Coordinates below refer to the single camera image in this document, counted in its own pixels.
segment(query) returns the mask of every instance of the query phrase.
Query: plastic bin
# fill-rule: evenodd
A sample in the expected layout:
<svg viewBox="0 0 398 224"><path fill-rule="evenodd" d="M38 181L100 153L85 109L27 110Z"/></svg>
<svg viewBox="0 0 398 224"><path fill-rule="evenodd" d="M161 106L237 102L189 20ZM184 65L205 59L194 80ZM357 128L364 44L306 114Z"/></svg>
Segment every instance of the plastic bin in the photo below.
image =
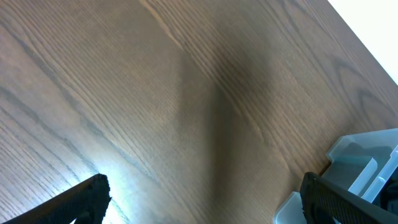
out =
<svg viewBox="0 0 398 224"><path fill-rule="evenodd" d="M322 177L372 202L398 167L398 129L340 137L326 156L331 166ZM298 192L278 208L274 223L306 223Z"/></svg>

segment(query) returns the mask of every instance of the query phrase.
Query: translucent plastic container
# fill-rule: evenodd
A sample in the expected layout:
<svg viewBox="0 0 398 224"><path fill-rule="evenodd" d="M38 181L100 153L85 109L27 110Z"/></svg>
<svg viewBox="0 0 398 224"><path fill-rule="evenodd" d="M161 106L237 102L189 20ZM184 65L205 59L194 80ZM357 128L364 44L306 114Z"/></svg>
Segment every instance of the translucent plastic container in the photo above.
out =
<svg viewBox="0 0 398 224"><path fill-rule="evenodd" d="M373 202L398 167L398 129L340 137L326 156L331 166L322 177ZM298 192L278 208L274 223L306 223Z"/></svg>

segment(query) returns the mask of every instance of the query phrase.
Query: white floor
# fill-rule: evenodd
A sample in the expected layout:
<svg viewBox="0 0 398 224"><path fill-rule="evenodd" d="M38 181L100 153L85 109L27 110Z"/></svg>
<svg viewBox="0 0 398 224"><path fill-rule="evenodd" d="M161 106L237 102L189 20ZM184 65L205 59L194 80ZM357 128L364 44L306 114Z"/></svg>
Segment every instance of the white floor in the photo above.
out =
<svg viewBox="0 0 398 224"><path fill-rule="evenodd" d="M398 83L398 0L329 0Z"/></svg>

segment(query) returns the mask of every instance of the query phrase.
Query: wooden table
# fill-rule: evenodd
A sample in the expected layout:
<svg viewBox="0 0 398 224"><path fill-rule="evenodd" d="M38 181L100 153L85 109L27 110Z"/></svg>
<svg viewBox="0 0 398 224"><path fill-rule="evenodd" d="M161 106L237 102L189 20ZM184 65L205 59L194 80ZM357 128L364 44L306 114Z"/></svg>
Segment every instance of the wooden table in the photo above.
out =
<svg viewBox="0 0 398 224"><path fill-rule="evenodd" d="M105 222L272 223L397 113L326 0L0 0L0 222L100 172Z"/></svg>

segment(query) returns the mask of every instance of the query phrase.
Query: wood grain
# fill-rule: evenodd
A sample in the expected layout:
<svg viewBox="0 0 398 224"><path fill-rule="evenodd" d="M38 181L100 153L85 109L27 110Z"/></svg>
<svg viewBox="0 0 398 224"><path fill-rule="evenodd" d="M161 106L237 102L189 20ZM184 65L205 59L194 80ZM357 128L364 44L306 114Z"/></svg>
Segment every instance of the wood grain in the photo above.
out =
<svg viewBox="0 0 398 224"><path fill-rule="evenodd" d="M0 0L0 222L100 172L108 223L272 223L397 112L326 0Z"/></svg>

